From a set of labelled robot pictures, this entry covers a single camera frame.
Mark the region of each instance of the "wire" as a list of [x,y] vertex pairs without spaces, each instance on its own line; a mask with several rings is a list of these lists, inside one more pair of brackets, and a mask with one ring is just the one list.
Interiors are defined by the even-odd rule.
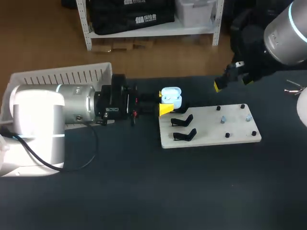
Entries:
[[76,168],[76,169],[64,169],[64,168],[59,168],[59,167],[56,167],[56,166],[53,166],[52,164],[49,164],[47,163],[46,161],[44,161],[43,159],[41,159],[31,148],[30,146],[26,143],[26,141],[24,139],[22,139],[18,134],[16,133],[12,133],[10,131],[7,131],[6,134],[11,136],[11,137],[14,137],[16,138],[22,145],[25,149],[27,149],[39,162],[41,162],[43,165],[47,166],[48,168],[51,168],[53,170],[56,170],[56,171],[60,171],[60,172],[73,172],[73,171],[77,171],[77,170],[80,170],[80,169],[83,169],[85,168],[86,166],[88,166],[93,160],[94,158],[96,157],[96,155],[98,154],[99,152],[99,139],[98,139],[98,135],[95,131],[95,129],[88,123],[84,123],[85,126],[91,128],[91,130],[93,131],[93,134],[95,136],[95,153],[93,155],[93,157],[86,163],[84,164],[83,166],[79,167],[79,168]]

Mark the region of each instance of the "gray screw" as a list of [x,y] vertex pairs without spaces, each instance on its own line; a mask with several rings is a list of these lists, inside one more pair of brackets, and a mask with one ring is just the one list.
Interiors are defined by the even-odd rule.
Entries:
[[76,117],[76,120],[77,120],[77,121],[81,121],[81,120],[82,120],[82,117],[81,117],[81,116],[77,116],[77,117]]
[[251,116],[251,114],[248,114],[245,120],[246,120],[247,122],[250,122],[251,119],[253,119],[253,117]]
[[225,116],[222,116],[221,118],[221,124],[224,124],[226,122],[226,117]]

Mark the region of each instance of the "black bag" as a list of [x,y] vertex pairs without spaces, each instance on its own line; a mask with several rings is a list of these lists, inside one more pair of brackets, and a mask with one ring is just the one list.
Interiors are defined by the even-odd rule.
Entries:
[[174,8],[174,0],[90,0],[90,11],[131,12]]
[[93,29],[98,35],[120,33],[136,30],[153,25],[170,23],[175,20],[174,11],[159,9],[127,13],[99,13],[91,14]]

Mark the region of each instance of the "white storage box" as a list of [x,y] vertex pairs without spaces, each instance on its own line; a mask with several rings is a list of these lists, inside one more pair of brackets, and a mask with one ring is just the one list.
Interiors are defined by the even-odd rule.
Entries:
[[204,26],[211,23],[216,0],[176,0],[177,17],[184,27]]
[[[56,69],[36,70],[14,73],[2,99],[0,125],[11,123],[10,95],[13,89],[22,84],[91,84],[96,91],[102,85],[110,85],[112,78],[111,63],[99,63]],[[66,129],[84,127],[82,124],[66,125]]]

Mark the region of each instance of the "black tablecloth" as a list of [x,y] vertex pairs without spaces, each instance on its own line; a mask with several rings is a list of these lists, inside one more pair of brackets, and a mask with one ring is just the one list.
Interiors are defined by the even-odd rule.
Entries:
[[[247,103],[262,141],[162,149],[157,119],[97,126],[100,152],[79,172],[0,178],[2,230],[280,230],[307,226],[307,127],[277,73],[216,94],[214,77],[130,80],[141,91],[178,86],[192,106]],[[67,166],[93,153],[89,129],[66,132]]]

